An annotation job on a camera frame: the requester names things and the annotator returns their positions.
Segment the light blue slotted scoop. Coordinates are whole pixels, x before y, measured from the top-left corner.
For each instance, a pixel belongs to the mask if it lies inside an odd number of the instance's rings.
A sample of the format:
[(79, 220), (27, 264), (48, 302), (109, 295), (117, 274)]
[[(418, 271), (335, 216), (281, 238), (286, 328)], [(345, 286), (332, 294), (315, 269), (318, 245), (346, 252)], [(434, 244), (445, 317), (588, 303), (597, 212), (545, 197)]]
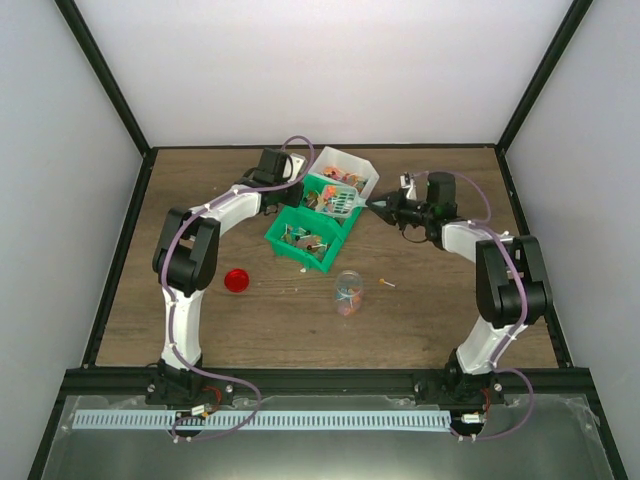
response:
[(332, 218), (349, 218), (356, 209), (366, 207), (366, 200), (355, 187), (326, 185), (318, 196), (314, 211)]

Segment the white candy bin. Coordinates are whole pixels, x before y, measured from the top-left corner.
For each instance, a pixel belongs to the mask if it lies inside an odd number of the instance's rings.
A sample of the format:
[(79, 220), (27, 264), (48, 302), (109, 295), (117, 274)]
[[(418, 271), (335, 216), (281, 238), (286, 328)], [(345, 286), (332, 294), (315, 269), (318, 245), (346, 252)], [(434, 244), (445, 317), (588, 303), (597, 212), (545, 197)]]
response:
[(380, 178), (377, 170), (368, 160), (333, 147), (325, 147), (321, 151), (309, 173), (334, 184), (352, 186), (364, 199), (369, 198)]

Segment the green candy bin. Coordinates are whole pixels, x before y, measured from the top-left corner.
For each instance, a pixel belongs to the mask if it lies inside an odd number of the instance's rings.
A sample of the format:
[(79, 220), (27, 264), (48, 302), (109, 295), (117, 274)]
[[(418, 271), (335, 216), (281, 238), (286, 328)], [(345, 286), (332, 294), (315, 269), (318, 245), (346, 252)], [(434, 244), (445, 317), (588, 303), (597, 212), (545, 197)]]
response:
[(345, 242), (345, 233), (332, 218), (306, 207), (284, 207), (264, 238), (277, 256), (305, 269), (328, 273)]
[(344, 183), (308, 174), (303, 179), (300, 206), (320, 219), (333, 220), (348, 235), (364, 207), (365, 199), (359, 182)]

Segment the clear plastic cup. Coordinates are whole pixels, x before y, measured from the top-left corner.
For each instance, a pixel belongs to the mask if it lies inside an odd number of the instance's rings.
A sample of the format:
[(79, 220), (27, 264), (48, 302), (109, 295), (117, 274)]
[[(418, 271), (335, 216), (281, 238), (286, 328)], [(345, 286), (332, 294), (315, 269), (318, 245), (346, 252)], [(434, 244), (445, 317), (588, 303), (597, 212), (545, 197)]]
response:
[(361, 276), (352, 270), (345, 270), (338, 274), (335, 281), (335, 308), (340, 315), (355, 314), (361, 304), (364, 284)]

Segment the red round lid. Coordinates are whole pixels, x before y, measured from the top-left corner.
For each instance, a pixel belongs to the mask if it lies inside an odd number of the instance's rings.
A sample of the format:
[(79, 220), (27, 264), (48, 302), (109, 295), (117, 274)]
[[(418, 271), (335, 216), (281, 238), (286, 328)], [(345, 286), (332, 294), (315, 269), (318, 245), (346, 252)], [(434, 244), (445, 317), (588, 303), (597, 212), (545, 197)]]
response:
[(244, 269), (234, 268), (225, 274), (224, 286), (229, 292), (242, 293), (249, 285), (250, 277)]

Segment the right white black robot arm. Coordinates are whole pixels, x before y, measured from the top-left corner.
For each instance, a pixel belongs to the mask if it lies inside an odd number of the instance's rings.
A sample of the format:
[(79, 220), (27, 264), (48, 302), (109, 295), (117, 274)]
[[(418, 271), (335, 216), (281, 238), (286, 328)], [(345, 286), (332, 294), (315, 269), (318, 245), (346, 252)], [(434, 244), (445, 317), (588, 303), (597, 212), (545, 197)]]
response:
[(462, 218), (456, 201), (458, 179), (480, 189), (457, 172), (405, 173), (397, 190), (370, 198), (366, 207), (400, 232), (422, 228), (426, 242), (474, 264), (478, 319), (464, 342), (452, 351), (443, 375), (447, 396), (465, 403), (490, 374), (501, 371), (499, 362), (505, 351), (547, 314), (553, 299), (538, 240), (492, 230), (485, 194), (480, 197), (486, 216)]

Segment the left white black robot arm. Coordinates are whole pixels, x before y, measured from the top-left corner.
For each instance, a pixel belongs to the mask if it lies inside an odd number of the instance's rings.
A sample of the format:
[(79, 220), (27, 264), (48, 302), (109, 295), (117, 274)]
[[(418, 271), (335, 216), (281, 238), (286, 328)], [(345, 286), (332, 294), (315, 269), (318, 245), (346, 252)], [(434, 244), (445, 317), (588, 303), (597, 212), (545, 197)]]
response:
[(302, 179), (313, 164), (283, 149), (266, 148), (256, 167), (218, 197), (167, 213), (152, 259), (165, 304), (165, 340), (158, 375), (181, 403), (204, 392), (199, 340), (201, 306), (218, 264), (221, 237), (241, 222), (302, 199)]

